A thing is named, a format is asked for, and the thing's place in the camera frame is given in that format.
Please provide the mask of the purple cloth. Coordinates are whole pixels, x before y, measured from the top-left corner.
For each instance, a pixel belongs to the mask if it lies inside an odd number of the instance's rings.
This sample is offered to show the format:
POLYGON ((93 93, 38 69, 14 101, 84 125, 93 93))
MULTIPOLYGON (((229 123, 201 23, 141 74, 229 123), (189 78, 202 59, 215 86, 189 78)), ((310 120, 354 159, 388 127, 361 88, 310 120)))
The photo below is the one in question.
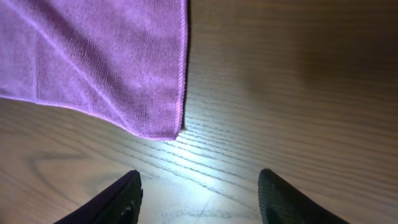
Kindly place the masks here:
POLYGON ((144 139, 182 127, 188 9, 174 1, 2 1, 1 96, 144 139))

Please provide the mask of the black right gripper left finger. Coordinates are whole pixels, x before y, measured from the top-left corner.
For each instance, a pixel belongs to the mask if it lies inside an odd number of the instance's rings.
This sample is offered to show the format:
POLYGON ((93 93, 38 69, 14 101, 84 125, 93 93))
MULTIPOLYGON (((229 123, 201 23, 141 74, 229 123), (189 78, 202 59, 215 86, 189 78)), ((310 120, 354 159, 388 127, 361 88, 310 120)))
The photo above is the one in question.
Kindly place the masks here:
POLYGON ((137 224, 142 197, 141 175, 131 170, 55 224, 137 224))

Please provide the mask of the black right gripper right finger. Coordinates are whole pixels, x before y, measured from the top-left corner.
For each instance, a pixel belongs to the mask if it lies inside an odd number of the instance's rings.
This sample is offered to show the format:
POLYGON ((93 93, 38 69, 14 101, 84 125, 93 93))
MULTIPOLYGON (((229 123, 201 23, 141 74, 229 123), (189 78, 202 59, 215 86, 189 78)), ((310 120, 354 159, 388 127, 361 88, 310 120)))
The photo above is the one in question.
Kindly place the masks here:
POLYGON ((270 169, 259 174, 258 199, 263 224, 348 224, 270 169))

